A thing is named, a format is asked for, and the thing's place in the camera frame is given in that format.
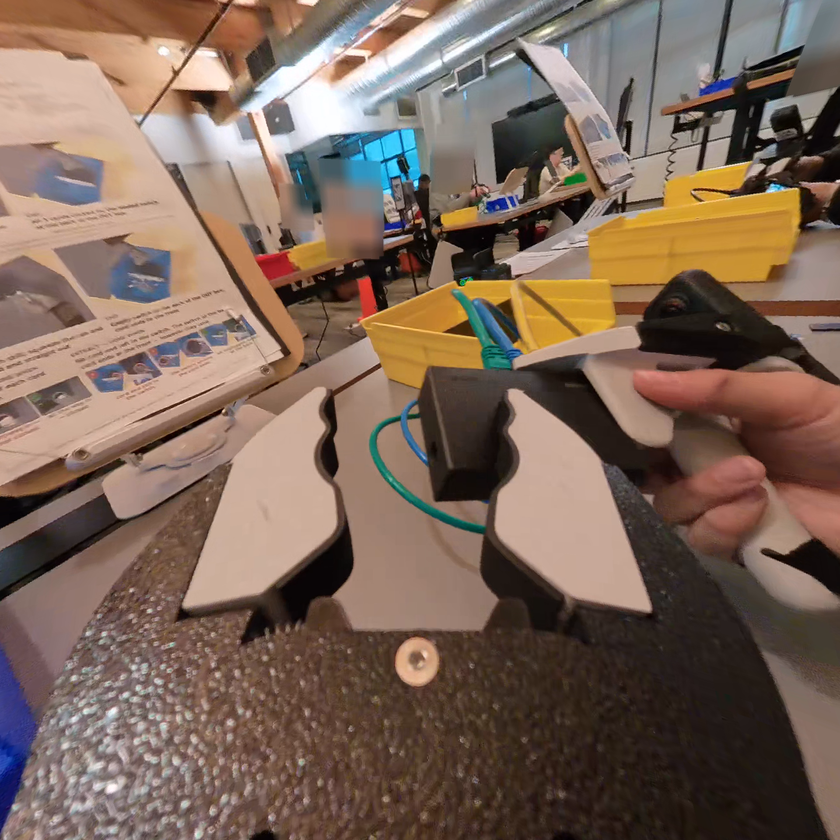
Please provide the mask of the black box device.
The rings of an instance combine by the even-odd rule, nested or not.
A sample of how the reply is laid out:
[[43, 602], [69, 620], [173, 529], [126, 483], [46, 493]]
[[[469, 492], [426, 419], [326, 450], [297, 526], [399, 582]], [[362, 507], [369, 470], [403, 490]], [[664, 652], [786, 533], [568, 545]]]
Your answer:
[[508, 263], [497, 263], [491, 248], [461, 251], [451, 256], [454, 282], [464, 286], [472, 280], [511, 280], [513, 274]]

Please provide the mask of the black network switch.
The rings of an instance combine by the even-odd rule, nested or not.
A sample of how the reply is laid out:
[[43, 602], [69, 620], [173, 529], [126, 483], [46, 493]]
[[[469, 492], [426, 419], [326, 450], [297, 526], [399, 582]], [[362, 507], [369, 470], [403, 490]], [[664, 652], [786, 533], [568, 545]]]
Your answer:
[[601, 458], [640, 486], [654, 452], [619, 427], [587, 381], [581, 356], [515, 371], [431, 366], [418, 397], [428, 469], [436, 501], [487, 501], [510, 463], [499, 455], [504, 407], [518, 389], [576, 432]]

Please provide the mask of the standing work desk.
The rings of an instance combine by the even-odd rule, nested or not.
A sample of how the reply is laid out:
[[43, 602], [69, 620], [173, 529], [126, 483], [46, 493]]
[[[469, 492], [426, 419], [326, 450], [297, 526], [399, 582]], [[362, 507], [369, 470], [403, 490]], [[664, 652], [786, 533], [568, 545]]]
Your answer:
[[795, 67], [757, 77], [742, 73], [732, 85], [704, 96], [664, 106], [662, 117], [672, 118], [672, 135], [702, 131], [696, 163], [696, 171], [705, 169], [711, 119], [724, 112], [733, 112], [729, 134], [729, 146], [725, 165], [742, 163], [752, 159], [760, 148], [760, 129], [767, 102], [786, 96]]

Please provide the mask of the yellow divided plastic bin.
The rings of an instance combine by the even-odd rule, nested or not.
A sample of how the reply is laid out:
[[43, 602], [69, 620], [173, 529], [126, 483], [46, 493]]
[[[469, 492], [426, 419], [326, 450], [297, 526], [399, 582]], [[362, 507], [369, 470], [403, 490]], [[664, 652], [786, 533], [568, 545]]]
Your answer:
[[[615, 326], [613, 289], [606, 280], [536, 279], [523, 283], [582, 334]], [[480, 341], [454, 291], [497, 305], [514, 322], [526, 319], [529, 337], [514, 343], [525, 353], [574, 337], [573, 331], [529, 294], [512, 301], [511, 285], [511, 280], [468, 280], [463, 285], [451, 281], [363, 320], [385, 375], [419, 388], [428, 367], [482, 367]]]

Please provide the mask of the printed instruction sheet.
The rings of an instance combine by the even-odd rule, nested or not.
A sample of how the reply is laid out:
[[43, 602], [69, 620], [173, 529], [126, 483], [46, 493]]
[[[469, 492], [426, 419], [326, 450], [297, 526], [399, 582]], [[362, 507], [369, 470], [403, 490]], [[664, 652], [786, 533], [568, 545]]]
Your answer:
[[516, 46], [517, 56], [549, 85], [576, 121], [602, 179], [607, 180], [607, 173], [628, 173], [631, 162], [613, 121], [562, 50], [523, 38], [516, 40]]
[[2, 49], [1, 193], [4, 495], [288, 356], [92, 61]]

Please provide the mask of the large yellow plastic bin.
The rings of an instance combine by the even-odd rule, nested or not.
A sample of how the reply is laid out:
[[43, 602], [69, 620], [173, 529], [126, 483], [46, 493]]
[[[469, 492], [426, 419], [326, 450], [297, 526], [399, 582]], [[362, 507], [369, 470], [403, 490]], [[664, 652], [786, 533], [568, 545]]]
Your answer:
[[763, 282], [790, 260], [800, 225], [795, 188], [618, 217], [587, 235], [591, 277], [663, 286], [703, 270], [719, 282]]

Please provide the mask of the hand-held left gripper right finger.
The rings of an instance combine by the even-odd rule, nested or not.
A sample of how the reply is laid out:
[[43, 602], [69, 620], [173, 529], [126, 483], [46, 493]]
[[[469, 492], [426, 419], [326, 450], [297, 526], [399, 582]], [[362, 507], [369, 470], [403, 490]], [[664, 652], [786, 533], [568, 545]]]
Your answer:
[[538, 608], [653, 615], [599, 456], [522, 390], [510, 389], [502, 408], [500, 483], [481, 546], [484, 582], [499, 597]]

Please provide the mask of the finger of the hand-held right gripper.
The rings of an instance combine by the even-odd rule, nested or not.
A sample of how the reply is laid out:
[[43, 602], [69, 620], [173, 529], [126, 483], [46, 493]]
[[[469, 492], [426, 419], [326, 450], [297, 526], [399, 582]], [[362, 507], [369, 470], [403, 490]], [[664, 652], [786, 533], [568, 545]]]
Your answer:
[[589, 355], [637, 350], [641, 343], [635, 326], [591, 332], [520, 355], [511, 365], [514, 371], [573, 373]]

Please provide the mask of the white clipboard stand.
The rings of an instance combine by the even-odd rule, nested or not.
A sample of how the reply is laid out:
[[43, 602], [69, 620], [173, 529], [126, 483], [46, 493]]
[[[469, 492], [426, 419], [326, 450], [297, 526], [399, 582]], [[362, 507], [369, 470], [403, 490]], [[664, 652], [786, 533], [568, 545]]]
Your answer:
[[136, 518], [229, 462], [275, 414], [237, 402], [176, 434], [143, 455], [124, 456], [124, 465], [102, 482], [118, 520]]

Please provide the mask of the person's right hand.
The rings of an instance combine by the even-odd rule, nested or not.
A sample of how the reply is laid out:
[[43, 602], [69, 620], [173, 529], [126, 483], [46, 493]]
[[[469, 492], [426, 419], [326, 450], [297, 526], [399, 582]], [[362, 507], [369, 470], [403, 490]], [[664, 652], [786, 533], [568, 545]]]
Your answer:
[[664, 467], [653, 506], [700, 553], [733, 560], [767, 508], [771, 482], [812, 537], [839, 554], [839, 390], [798, 372], [637, 371], [636, 391], [682, 413], [724, 416], [746, 455], [693, 476]]

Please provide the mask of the brown clipboard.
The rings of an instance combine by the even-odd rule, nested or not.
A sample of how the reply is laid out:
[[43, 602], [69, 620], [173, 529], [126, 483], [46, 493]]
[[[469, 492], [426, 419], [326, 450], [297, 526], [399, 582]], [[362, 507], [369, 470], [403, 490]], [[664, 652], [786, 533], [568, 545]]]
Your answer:
[[2, 219], [2, 497], [56, 490], [279, 382], [301, 337], [244, 236], [163, 167]]
[[602, 179], [602, 175], [595, 167], [595, 162], [590, 155], [590, 150], [582, 139], [579, 127], [572, 115], [567, 114], [565, 116], [564, 128], [570, 139], [582, 171], [585, 174], [586, 184], [588, 185], [594, 198], [598, 200], [617, 198], [635, 185], [636, 177], [634, 168], [631, 165], [627, 167], [628, 173], [619, 175], [607, 173], [607, 180], [604, 181]]

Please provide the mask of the silver spiral air duct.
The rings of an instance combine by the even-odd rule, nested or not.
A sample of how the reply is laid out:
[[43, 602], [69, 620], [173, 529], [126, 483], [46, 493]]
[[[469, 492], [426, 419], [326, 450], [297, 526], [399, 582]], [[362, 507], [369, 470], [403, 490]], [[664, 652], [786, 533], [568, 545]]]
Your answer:
[[273, 27], [245, 58], [228, 95], [236, 111], [285, 99], [320, 70], [404, 15], [411, 1], [321, 1], [286, 34]]
[[472, 60], [496, 70], [517, 42], [553, 45], [635, 5], [635, 1], [461, 1], [448, 5], [385, 47], [334, 86], [365, 113], [441, 81]]

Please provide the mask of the blue plastic bin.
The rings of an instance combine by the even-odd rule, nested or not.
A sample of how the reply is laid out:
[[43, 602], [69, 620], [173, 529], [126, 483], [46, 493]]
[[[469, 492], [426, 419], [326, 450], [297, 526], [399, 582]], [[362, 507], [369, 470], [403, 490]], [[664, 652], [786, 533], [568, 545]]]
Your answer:
[[2, 650], [1, 826], [5, 825], [17, 795], [37, 728], [24, 691]]

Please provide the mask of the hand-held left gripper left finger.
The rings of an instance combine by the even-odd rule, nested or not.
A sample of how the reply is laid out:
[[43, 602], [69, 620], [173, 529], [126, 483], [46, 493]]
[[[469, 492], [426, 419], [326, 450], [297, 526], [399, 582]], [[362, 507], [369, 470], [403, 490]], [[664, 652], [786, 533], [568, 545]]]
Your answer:
[[337, 426], [333, 393], [318, 386], [233, 458], [182, 600], [186, 616], [246, 610], [270, 624], [301, 623], [350, 578]]

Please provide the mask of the black wall screen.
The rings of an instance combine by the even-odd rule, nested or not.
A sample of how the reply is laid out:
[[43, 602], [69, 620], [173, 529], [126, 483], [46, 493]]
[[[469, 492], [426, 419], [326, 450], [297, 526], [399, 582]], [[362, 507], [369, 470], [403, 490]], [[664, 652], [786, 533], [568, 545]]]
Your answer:
[[491, 138], [497, 181], [509, 172], [529, 165], [535, 155], [546, 160], [559, 148], [564, 158], [575, 161], [571, 140], [565, 131], [566, 107], [555, 95], [533, 100], [510, 110], [504, 119], [491, 124]]

